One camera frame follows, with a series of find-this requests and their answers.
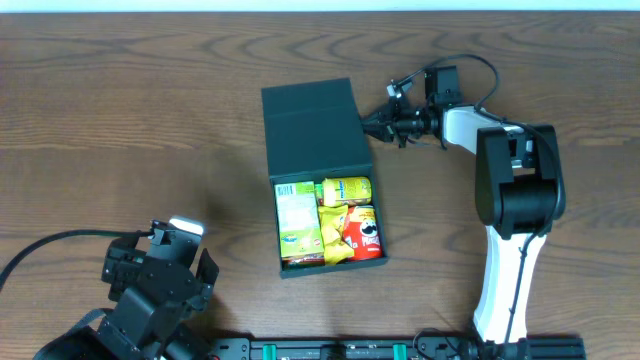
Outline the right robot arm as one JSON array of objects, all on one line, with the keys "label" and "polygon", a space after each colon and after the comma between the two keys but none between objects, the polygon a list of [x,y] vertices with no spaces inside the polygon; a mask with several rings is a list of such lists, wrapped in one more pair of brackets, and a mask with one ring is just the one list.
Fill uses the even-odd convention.
[{"label": "right robot arm", "polygon": [[488,250],[483,288],[473,315],[484,343],[506,345],[527,335],[526,308],[535,263],[566,191],[556,131],[519,123],[466,104],[454,66],[424,71],[426,104],[412,109],[412,78],[391,83],[387,104],[361,121],[366,134],[404,147],[423,135],[475,157],[475,206]]}]

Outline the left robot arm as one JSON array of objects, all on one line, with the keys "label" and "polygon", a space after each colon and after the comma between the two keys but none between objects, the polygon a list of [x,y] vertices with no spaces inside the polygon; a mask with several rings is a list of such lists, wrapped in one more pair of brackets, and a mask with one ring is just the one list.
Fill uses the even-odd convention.
[{"label": "left robot arm", "polygon": [[102,281],[112,309],[87,313],[46,344],[36,359],[210,359],[210,347],[184,322],[206,310],[219,267],[206,250],[204,227],[186,218],[153,221],[147,252],[140,237],[114,239]]}]

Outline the yellow candy wrapper pack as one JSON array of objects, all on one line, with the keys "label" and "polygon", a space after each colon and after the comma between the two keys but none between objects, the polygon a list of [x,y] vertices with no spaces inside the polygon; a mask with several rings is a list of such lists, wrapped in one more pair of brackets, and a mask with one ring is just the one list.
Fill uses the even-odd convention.
[{"label": "yellow candy wrapper pack", "polygon": [[343,240],[348,206],[318,208],[326,265],[337,265],[354,256],[354,249]]}]

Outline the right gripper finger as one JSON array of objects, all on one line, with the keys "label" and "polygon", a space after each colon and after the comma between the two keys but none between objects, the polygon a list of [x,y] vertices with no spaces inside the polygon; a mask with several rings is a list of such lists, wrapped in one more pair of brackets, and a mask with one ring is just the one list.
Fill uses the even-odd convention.
[{"label": "right gripper finger", "polygon": [[386,123],[392,120],[394,112],[394,103],[387,102],[386,104],[380,105],[379,107],[374,109],[371,114],[362,117],[361,123],[363,125]]},{"label": "right gripper finger", "polygon": [[385,124],[363,124],[362,128],[364,132],[384,143],[393,143],[395,138],[395,132],[390,125]]}]

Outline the black gift box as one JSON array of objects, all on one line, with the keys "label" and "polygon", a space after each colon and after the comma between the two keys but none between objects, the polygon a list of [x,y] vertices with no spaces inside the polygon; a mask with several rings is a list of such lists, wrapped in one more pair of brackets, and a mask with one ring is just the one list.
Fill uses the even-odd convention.
[{"label": "black gift box", "polygon": [[351,82],[339,78],[261,90],[269,183],[320,182],[365,176],[372,185],[376,225],[385,219],[369,142]]}]

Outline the red Pringles can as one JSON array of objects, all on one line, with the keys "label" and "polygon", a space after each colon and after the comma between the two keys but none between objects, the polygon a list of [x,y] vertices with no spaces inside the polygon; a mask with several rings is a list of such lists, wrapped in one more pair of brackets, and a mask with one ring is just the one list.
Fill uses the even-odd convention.
[{"label": "red Pringles can", "polygon": [[379,231],[372,206],[354,206],[348,209],[343,231],[344,241],[354,254],[351,262],[380,258],[383,255]]}]

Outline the yellow Mentos bottle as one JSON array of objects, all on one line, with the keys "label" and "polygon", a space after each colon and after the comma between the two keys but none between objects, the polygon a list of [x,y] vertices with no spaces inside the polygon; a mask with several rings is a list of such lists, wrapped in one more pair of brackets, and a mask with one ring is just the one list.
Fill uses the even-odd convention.
[{"label": "yellow Mentos bottle", "polygon": [[367,205],[373,197],[371,181],[362,176],[326,178],[321,187],[320,204],[327,207]]}]

